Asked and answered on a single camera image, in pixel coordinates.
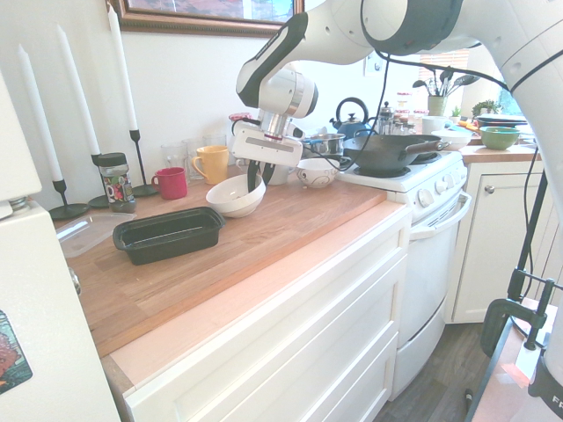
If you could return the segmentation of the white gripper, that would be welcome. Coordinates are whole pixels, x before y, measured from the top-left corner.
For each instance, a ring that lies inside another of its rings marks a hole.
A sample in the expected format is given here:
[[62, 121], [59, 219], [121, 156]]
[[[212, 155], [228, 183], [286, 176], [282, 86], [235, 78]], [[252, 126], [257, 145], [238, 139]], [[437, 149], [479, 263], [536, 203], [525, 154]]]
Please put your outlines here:
[[264, 163], [262, 178], [265, 183], [269, 183], [274, 175], [275, 164], [295, 167], [302, 153], [303, 144], [300, 141], [288, 137], [274, 141], [260, 131], [242, 131], [235, 136], [232, 144], [233, 156], [250, 160], [246, 173], [249, 193], [256, 188], [259, 162]]

